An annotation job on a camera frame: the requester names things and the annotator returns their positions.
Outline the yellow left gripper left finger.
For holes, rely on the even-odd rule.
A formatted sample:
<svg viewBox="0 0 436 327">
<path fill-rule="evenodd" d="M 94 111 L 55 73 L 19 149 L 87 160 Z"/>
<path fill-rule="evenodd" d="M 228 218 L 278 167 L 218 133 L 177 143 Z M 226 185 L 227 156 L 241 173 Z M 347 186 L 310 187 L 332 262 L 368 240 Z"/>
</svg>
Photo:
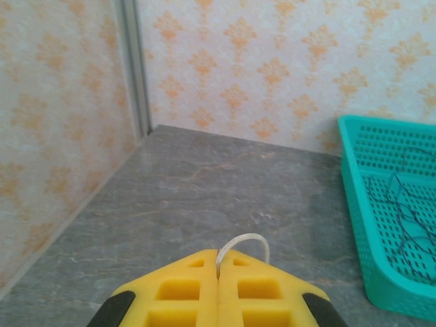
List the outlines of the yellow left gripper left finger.
<svg viewBox="0 0 436 327">
<path fill-rule="evenodd" d="M 217 251 L 202 250 L 119 286 L 89 326 L 217 326 Z"/>
</svg>

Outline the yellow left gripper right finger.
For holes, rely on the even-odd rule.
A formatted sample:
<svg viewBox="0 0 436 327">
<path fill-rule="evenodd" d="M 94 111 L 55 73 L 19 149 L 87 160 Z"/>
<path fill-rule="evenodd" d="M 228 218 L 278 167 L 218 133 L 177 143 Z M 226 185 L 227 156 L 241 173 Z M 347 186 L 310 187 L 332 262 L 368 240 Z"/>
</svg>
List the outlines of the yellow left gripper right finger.
<svg viewBox="0 0 436 327">
<path fill-rule="evenodd" d="M 317 286 L 236 250 L 218 277 L 218 325 L 347 326 Z"/>
</svg>

